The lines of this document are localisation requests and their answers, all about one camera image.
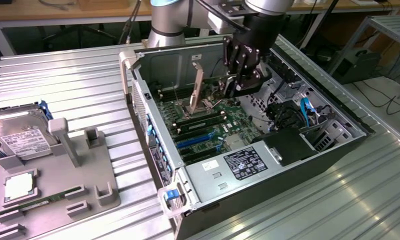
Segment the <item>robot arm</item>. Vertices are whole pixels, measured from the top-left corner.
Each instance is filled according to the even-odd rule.
[[[257,68],[269,54],[293,0],[151,0],[149,47],[185,43],[182,28],[233,33],[224,37],[222,63],[228,74],[224,97],[254,93],[269,79]]]

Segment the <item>power supply label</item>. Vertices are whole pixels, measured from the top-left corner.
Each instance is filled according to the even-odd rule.
[[[224,159],[237,180],[246,179],[268,169],[252,146],[224,156]]]
[[[18,157],[23,157],[50,149],[49,143],[39,129],[2,136],[1,140]]]

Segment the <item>motherboard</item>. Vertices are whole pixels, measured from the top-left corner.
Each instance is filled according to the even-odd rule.
[[[186,165],[238,149],[262,134],[236,99],[202,99],[193,114],[186,109],[189,100],[155,101]]]

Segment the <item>metal table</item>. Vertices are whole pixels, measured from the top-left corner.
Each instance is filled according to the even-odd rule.
[[[400,239],[400,134],[288,41],[278,38],[276,44],[376,134],[325,173],[190,239]],[[69,118],[71,136],[97,126],[106,135],[121,197],[117,208],[35,239],[71,239],[77,233],[81,239],[173,239],[123,105],[117,61],[122,48],[1,59],[0,107],[42,98],[53,115]]]
[[[329,67],[328,67],[328,72],[329,74],[333,74],[336,69],[338,68],[344,57],[346,56],[346,53],[349,50],[353,48],[356,45],[356,42],[361,35],[364,34],[364,31],[368,27],[372,27],[378,31],[380,33],[385,34],[392,40],[394,40],[397,43],[400,43],[400,15],[396,16],[368,16],[357,30],[354,31],[348,43],[345,44],[340,54],[332,61]]]

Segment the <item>hard drive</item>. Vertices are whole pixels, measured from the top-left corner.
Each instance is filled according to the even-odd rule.
[[[0,152],[29,160],[51,153],[58,140],[47,132],[46,108],[37,104],[0,109]]]

